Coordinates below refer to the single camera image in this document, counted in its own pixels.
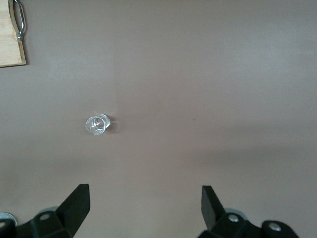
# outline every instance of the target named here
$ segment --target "metal screw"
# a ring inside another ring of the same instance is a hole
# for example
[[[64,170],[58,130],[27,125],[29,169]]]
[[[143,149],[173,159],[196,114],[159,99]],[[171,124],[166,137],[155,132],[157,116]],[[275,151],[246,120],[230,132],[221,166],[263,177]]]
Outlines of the metal screw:
[[[269,224],[269,227],[270,227],[272,230],[276,231],[276,232],[280,232],[280,231],[282,230],[282,228],[279,226],[279,224],[277,224],[277,223],[275,223],[275,222],[271,222],[271,223]]]
[[[234,214],[230,214],[229,215],[229,220],[232,221],[232,222],[238,222],[239,218],[236,215],[234,215]]]

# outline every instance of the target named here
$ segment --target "wooden cutting board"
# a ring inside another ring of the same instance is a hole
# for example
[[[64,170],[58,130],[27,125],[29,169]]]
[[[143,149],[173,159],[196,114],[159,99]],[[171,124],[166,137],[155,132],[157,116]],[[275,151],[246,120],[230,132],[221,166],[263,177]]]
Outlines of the wooden cutting board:
[[[0,0],[0,67],[26,63],[13,11],[13,0]]]

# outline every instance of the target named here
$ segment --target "glass cup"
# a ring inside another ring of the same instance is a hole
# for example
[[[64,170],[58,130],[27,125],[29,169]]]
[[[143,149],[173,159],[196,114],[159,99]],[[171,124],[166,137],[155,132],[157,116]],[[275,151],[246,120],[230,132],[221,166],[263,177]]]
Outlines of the glass cup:
[[[90,117],[86,122],[86,129],[93,135],[102,134],[111,124],[110,117],[106,114],[99,114]]]
[[[11,220],[14,221],[14,223],[15,223],[16,226],[17,226],[17,224],[18,224],[16,218],[15,218],[11,213],[1,212],[1,213],[0,213],[0,219],[11,219]],[[4,222],[1,222],[1,223],[2,223],[2,224],[0,224],[0,228],[5,225]]]

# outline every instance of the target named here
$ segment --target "bolt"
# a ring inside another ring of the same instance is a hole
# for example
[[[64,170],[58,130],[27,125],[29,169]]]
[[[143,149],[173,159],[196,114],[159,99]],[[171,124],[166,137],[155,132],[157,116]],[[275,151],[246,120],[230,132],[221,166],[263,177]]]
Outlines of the bolt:
[[[276,231],[276,232],[280,232],[280,231],[282,230],[282,228],[279,226],[279,224],[277,224],[277,223],[275,223],[275,222],[271,222],[271,223],[269,224],[269,227],[270,227],[272,230]]]
[[[234,215],[234,214],[230,214],[229,215],[229,220],[232,221],[232,222],[238,222],[239,218],[236,215]]]

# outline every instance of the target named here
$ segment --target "black plastic part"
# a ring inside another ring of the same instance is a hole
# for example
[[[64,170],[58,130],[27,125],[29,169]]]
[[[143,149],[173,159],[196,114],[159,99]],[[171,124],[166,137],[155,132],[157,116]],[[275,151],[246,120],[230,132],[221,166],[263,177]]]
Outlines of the black plastic part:
[[[211,231],[216,222],[226,213],[216,193],[211,186],[202,188],[202,214],[207,226]]]
[[[0,228],[0,238],[73,238],[89,210],[89,186],[81,184],[55,212],[42,212],[17,227],[12,220],[0,220],[8,222]]]
[[[207,230],[198,238],[299,238],[285,223],[264,221],[259,228],[238,214],[226,213],[211,186],[202,189],[202,214]],[[280,229],[272,229],[272,223],[279,225]]]

